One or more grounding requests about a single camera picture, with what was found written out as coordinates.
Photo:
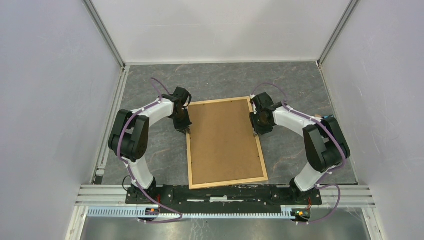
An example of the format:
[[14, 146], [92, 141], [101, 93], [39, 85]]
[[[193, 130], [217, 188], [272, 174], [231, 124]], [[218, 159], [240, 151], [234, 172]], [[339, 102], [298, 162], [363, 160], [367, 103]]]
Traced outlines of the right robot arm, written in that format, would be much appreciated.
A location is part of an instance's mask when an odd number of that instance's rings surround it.
[[253, 111], [249, 118], [255, 135], [271, 133], [274, 127], [284, 127], [303, 138], [307, 163], [290, 182], [289, 199], [302, 204], [309, 191], [318, 186], [324, 175], [346, 163], [350, 149], [338, 121], [334, 117], [320, 118], [299, 112], [286, 103], [273, 102], [265, 92], [250, 96]]

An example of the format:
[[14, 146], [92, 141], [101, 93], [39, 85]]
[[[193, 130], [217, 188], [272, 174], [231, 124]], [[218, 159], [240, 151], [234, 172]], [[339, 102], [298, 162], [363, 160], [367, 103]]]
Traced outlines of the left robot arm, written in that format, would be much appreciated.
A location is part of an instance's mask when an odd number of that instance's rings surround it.
[[108, 147], [124, 163], [132, 185], [139, 189], [137, 196], [145, 204], [157, 198], [157, 190], [152, 187], [155, 178], [145, 158], [150, 127], [169, 118], [177, 132], [188, 134], [192, 124], [188, 112], [191, 100], [192, 95], [186, 89], [177, 87], [172, 94], [163, 94], [144, 107], [121, 109], [116, 115]]

